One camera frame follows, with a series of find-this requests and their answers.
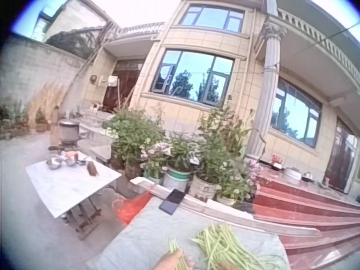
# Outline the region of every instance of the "smartphone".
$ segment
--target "smartphone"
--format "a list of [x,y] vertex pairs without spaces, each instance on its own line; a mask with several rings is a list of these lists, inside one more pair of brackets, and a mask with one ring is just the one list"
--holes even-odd
[[164,211],[165,213],[172,215],[174,214],[176,208],[178,208],[179,204],[185,197],[185,193],[180,190],[173,190],[169,196],[160,204],[159,209]]

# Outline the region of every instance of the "gray wall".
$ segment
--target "gray wall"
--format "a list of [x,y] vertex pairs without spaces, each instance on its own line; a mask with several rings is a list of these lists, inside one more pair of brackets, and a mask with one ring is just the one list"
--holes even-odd
[[[0,103],[22,100],[28,104],[47,82],[68,86],[84,63],[68,52],[13,34],[0,57]],[[85,73],[86,69],[69,90],[63,109],[80,104]]]

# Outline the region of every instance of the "sky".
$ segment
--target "sky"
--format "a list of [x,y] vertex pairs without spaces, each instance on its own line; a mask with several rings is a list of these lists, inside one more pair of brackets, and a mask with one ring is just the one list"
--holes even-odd
[[[65,0],[34,0],[14,23],[12,30],[31,36],[38,14],[52,16]],[[93,0],[121,27],[167,21],[180,0]],[[346,28],[360,20],[359,14],[346,0],[313,0]],[[360,41],[360,25],[350,30]]]

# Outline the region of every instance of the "red plastic bag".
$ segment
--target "red plastic bag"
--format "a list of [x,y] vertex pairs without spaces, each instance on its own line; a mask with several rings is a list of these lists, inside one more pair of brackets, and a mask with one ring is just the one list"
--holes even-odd
[[133,199],[118,198],[112,202],[112,208],[118,218],[126,225],[145,207],[152,194],[148,191],[141,193]]

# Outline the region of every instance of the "hand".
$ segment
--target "hand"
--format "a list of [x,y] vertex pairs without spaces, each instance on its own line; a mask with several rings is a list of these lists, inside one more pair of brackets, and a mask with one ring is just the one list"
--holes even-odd
[[[183,255],[182,249],[178,249],[175,253],[166,253],[152,270],[176,270],[176,266]],[[186,256],[184,258],[188,269],[192,270],[194,264]]]

